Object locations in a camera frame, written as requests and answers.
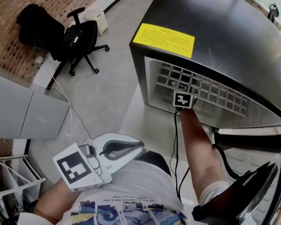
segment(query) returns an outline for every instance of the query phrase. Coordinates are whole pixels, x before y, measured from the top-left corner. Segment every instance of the yellow warning label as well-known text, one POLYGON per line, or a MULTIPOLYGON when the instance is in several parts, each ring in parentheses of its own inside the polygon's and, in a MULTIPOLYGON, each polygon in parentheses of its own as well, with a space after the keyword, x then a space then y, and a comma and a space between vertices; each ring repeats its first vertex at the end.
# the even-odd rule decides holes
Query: yellow warning label
POLYGON ((142 23, 133 42, 191 58, 195 37, 172 29, 142 23))

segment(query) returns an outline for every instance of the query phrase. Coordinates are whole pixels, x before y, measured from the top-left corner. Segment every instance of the forearm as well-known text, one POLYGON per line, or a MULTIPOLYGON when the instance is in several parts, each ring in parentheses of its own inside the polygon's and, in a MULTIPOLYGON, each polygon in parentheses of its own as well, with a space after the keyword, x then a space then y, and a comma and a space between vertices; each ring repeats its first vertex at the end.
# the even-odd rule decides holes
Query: forearm
POLYGON ((199 200, 208 185, 225 181, 225 176, 220 158, 193 110, 182 110, 180 118, 192 184, 199 200))
POLYGON ((56 224, 62 219, 63 214, 71 209, 79 194, 80 192, 72 192, 60 179, 38 200, 33 213, 56 224))

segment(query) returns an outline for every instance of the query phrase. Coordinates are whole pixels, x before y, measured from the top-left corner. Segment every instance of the black office chair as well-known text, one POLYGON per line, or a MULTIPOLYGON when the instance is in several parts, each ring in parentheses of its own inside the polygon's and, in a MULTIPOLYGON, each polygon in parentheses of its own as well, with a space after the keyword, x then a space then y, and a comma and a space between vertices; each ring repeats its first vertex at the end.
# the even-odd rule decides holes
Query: black office chair
POLYGON ((110 48, 108 45, 95 47, 97 22, 80 23, 78 14, 84 10, 85 8, 81 7, 67 15, 67 17, 73 16, 76 24, 65 32, 65 27, 51 17, 43 7, 29 4, 16 20, 21 25, 19 40, 21 43, 48 50, 54 60, 73 62, 69 71, 71 76, 75 75, 74 69, 82 57, 86 59, 94 73, 98 74, 99 69, 93 67, 88 54, 101 48, 105 48, 108 52, 110 48))

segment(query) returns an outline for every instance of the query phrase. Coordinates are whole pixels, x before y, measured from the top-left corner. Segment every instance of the chair base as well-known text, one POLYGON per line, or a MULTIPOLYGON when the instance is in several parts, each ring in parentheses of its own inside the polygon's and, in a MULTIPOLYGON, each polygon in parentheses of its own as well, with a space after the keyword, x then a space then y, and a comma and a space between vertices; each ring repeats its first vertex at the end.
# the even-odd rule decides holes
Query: chair base
MULTIPOLYGON (((105 51, 109 52, 110 50, 110 47, 108 45, 102 45, 102 46, 97 46, 97 47, 94 47, 92 52, 93 51, 96 51, 96 50, 99 50, 99 49, 102 49, 102 48, 105 48, 105 51)), ((100 70, 98 68, 94 68, 94 66, 92 65, 92 63, 90 62, 89 60, 89 57, 87 55, 83 56, 86 60, 86 62, 88 62, 90 68, 93 70, 93 72, 95 74, 98 74, 100 72, 100 70)), ((76 66, 78 65, 79 61, 81 60, 82 57, 77 57, 75 59, 75 62, 71 65, 71 69, 69 71, 69 74, 71 76, 75 76, 75 72, 74 72, 74 69, 76 68, 76 66)))

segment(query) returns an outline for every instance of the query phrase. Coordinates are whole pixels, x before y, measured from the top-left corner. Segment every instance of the wire shelf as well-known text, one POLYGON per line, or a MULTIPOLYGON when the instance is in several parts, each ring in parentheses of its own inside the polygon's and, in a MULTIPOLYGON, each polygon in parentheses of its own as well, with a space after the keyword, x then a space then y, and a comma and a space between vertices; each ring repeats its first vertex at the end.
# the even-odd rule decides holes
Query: wire shelf
POLYGON ((156 84, 189 93, 196 98, 246 117, 247 97, 200 74, 163 63, 156 84))

